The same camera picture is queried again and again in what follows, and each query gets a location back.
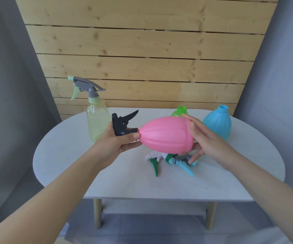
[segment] pink bottle body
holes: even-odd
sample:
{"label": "pink bottle body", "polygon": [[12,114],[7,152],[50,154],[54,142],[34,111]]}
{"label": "pink bottle body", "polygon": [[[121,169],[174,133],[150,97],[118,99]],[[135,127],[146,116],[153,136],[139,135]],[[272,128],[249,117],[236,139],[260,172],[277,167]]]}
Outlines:
{"label": "pink bottle body", "polygon": [[154,151],[171,154],[189,152],[194,143],[189,123],[190,119],[185,117],[157,118],[140,128],[140,141]]}

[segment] blue bottle neck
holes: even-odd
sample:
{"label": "blue bottle neck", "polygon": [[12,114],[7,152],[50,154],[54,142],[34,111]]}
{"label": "blue bottle neck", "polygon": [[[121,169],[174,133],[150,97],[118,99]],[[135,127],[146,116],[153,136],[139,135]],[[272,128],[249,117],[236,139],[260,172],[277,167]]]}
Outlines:
{"label": "blue bottle neck", "polygon": [[221,104],[218,108],[217,111],[219,113],[227,113],[228,112],[229,107],[226,105]]}

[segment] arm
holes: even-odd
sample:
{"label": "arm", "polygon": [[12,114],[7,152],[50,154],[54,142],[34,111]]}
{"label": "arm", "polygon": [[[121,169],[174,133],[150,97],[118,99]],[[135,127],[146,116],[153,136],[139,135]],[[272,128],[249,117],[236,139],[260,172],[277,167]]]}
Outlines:
{"label": "arm", "polygon": [[98,173],[140,146],[138,133],[116,137],[110,123],[100,139],[67,170],[0,223],[0,244],[53,244]]}
{"label": "arm", "polygon": [[239,154],[200,120],[185,117],[192,120],[189,131],[198,142],[189,163],[207,154],[229,170],[293,243],[293,189]]}

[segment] gray spray head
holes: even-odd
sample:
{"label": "gray spray head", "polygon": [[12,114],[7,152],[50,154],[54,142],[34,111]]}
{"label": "gray spray head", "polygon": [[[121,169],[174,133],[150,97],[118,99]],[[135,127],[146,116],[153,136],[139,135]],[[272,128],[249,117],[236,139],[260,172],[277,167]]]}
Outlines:
{"label": "gray spray head", "polygon": [[83,91],[87,91],[89,93],[89,98],[98,98],[98,92],[106,90],[96,83],[84,78],[69,75],[67,79],[74,82],[74,93],[71,100],[76,98],[76,96]]}

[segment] dark green trigger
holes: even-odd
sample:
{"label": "dark green trigger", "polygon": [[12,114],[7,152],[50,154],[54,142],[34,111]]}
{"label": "dark green trigger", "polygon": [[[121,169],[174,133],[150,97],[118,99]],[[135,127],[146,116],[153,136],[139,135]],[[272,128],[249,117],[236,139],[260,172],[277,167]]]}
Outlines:
{"label": "dark green trigger", "polygon": [[150,162],[153,164],[154,171],[156,173],[156,177],[158,177],[158,161],[157,158],[150,158]]}

